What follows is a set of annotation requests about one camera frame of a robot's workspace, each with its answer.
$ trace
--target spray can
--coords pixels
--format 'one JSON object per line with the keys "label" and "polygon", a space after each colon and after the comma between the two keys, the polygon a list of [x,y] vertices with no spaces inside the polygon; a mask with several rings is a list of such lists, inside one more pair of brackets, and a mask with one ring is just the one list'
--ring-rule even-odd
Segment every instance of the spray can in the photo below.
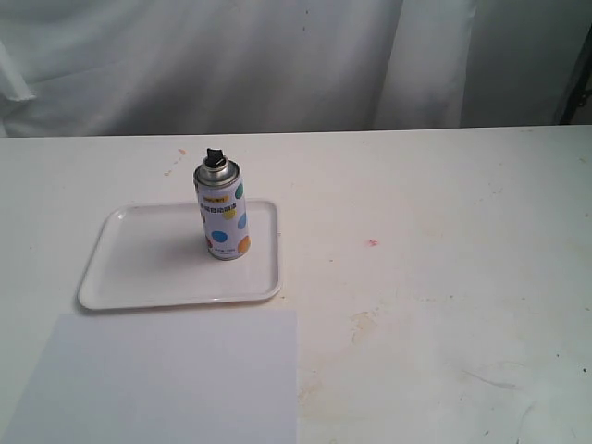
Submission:
{"label": "spray can", "polygon": [[241,169],[222,150],[208,148],[207,157],[193,173],[209,252],[224,261],[249,250],[249,226]]}

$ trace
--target black spray nozzle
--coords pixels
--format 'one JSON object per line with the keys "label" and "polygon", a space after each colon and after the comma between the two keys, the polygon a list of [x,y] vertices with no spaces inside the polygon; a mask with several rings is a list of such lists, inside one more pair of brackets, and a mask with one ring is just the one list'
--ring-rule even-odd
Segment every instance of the black spray nozzle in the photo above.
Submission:
{"label": "black spray nozzle", "polygon": [[205,158],[205,165],[208,168],[219,168],[224,165],[226,158],[222,153],[222,150],[211,150],[207,149],[207,157]]}

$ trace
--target white table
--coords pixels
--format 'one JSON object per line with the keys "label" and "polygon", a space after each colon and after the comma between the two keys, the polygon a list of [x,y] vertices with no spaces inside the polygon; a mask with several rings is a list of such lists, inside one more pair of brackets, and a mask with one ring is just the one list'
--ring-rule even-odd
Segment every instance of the white table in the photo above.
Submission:
{"label": "white table", "polygon": [[208,146],[280,205],[300,442],[592,442],[592,127],[0,140],[0,434],[105,217]]}

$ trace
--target white backdrop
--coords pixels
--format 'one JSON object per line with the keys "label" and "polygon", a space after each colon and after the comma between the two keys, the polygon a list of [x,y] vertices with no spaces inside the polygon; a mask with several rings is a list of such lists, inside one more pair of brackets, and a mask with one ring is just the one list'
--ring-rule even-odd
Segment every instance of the white backdrop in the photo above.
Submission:
{"label": "white backdrop", "polygon": [[579,0],[0,0],[8,136],[549,124]]}

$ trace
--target plastic tray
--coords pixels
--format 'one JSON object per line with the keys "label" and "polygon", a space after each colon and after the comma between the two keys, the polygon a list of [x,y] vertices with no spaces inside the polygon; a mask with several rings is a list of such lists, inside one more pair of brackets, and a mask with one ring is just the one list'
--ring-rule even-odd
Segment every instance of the plastic tray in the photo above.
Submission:
{"label": "plastic tray", "polygon": [[80,285],[91,310],[262,301],[278,293],[278,209],[248,200],[250,250],[215,259],[197,203],[131,205],[105,221]]}

